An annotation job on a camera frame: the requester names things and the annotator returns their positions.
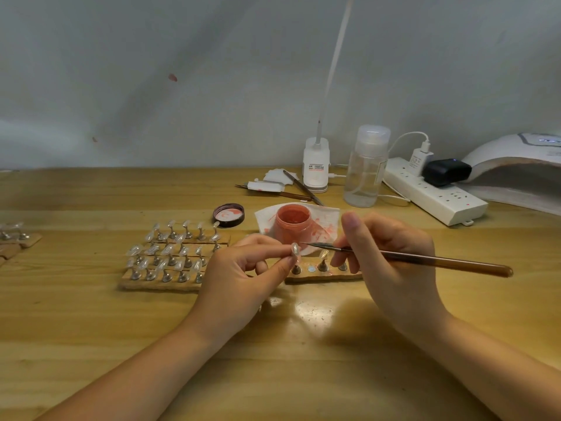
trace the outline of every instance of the white backdrop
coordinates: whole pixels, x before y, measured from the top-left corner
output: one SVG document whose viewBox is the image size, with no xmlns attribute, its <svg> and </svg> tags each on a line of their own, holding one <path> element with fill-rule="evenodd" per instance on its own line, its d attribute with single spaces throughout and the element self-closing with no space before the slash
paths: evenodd
<svg viewBox="0 0 561 421">
<path fill-rule="evenodd" d="M 0 0 L 0 168 L 298 164 L 345 2 Z M 559 132 L 560 12 L 356 0 L 324 122 L 332 162 L 365 123 L 426 131 L 439 156 Z"/>
</svg>

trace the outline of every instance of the white power strip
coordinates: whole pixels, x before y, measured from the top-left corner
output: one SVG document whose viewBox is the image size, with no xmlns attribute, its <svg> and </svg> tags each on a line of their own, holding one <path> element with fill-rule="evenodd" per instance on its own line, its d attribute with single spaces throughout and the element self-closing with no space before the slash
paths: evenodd
<svg viewBox="0 0 561 421">
<path fill-rule="evenodd" d="M 471 226 L 473 219 L 481 217 L 487 209 L 485 201 L 458 186 L 435 187 L 425 182 L 423 177 L 415 177 L 407 171 L 408 163 L 403 158 L 389 159 L 384 182 L 446 226 L 459 223 Z"/>
</svg>

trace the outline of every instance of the pink jar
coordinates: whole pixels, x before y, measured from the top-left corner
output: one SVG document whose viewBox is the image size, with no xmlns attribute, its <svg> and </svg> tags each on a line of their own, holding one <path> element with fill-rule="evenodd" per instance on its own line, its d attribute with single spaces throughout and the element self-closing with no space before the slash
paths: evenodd
<svg viewBox="0 0 561 421">
<path fill-rule="evenodd" d="M 313 226 L 310 210 L 302 205 L 288 204 L 277 211 L 269 234 L 283 244 L 296 242 L 305 247 L 302 243 L 311 241 Z"/>
</svg>

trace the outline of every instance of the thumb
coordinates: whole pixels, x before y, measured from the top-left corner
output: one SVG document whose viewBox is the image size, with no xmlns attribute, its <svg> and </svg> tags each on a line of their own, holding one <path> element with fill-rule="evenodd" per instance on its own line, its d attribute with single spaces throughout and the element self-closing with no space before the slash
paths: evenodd
<svg viewBox="0 0 561 421">
<path fill-rule="evenodd" d="M 370 230 L 355 212 L 344 213 L 341 216 L 341 224 L 363 273 L 369 276 L 387 269 L 388 262 L 374 242 Z"/>
<path fill-rule="evenodd" d="M 257 276 L 257 282 L 263 291 L 263 298 L 270 296 L 271 292 L 286 279 L 286 276 L 288 276 L 295 264 L 296 257 L 289 255 L 280 259 L 269 270 Z"/>
</svg>

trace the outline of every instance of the hand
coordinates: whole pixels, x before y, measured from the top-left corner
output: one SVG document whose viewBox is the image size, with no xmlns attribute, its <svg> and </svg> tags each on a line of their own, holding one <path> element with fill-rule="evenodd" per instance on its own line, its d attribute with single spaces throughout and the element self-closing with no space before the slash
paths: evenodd
<svg viewBox="0 0 561 421">
<path fill-rule="evenodd" d="M 389 263 L 379 250 L 434 256 L 434 243 L 427 233 L 375 212 L 364 220 L 347 212 L 341 223 L 344 236 L 334 245 L 350 245 L 354 254 L 336 253 L 331 264 L 339 266 L 348 259 L 352 273 L 362 270 L 374 302 L 398 330 L 432 328 L 447 317 L 433 267 Z"/>
<path fill-rule="evenodd" d="M 268 269 L 269 258 L 280 260 Z M 210 258 L 199 296 L 184 323 L 206 339 L 226 343 L 249 323 L 295 263 L 290 245 L 259 234 L 218 250 Z M 248 277 L 245 272 L 254 269 L 257 276 Z"/>
</svg>

